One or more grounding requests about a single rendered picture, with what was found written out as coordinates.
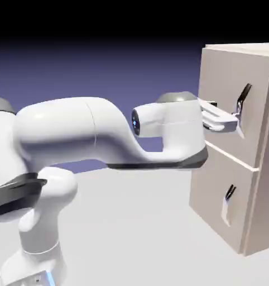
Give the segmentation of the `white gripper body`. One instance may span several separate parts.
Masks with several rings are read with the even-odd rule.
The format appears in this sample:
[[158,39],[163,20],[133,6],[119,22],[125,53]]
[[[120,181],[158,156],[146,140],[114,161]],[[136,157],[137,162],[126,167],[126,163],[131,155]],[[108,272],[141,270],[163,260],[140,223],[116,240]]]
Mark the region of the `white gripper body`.
[[203,126],[212,132],[234,132],[238,126],[238,118],[216,105],[215,102],[198,99],[201,106]]

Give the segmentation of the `beige cabinet door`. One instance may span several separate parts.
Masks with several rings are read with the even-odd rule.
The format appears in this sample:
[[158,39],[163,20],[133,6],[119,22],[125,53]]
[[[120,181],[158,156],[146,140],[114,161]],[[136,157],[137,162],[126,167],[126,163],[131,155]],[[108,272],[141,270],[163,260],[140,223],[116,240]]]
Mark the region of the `beige cabinet door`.
[[205,131],[208,142],[250,167],[257,168],[269,127],[269,46],[263,50],[237,47],[206,47],[202,51],[199,98],[216,101],[218,108],[232,113],[247,83],[252,85],[243,104],[242,131]]
[[[259,169],[233,159],[207,144],[208,159],[191,176],[190,207],[237,253],[242,253],[248,228],[253,190]],[[230,227],[221,218],[223,197],[230,185]]]

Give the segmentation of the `beige cabinet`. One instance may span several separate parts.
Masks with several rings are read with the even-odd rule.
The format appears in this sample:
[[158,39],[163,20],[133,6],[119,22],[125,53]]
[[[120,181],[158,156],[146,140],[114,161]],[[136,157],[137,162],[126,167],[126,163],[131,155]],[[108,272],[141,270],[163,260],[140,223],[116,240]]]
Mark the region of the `beige cabinet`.
[[190,207],[235,252],[269,248],[269,43],[202,50],[199,97],[234,113],[233,132],[205,131],[209,157],[191,178]]

